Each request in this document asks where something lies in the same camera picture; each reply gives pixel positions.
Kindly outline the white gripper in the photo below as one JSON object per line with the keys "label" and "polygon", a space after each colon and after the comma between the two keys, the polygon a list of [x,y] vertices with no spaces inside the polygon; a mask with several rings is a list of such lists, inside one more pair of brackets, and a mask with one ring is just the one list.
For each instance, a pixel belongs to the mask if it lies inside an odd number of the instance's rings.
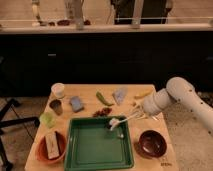
{"label": "white gripper", "polygon": [[136,115],[136,119],[147,119],[150,116],[158,115],[162,110],[172,104],[172,97],[165,89],[153,92],[147,95],[142,104],[134,103],[133,109],[144,111],[144,113]]}

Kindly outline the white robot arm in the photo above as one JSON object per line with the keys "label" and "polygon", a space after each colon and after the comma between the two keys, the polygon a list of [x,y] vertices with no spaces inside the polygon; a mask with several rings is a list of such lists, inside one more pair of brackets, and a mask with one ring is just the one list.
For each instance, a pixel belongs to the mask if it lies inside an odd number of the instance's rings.
{"label": "white robot arm", "polygon": [[169,79],[165,88],[145,96],[136,103],[135,108],[145,116],[153,117],[176,102],[190,110],[213,136],[213,108],[205,103],[195,92],[194,86],[182,77]]}

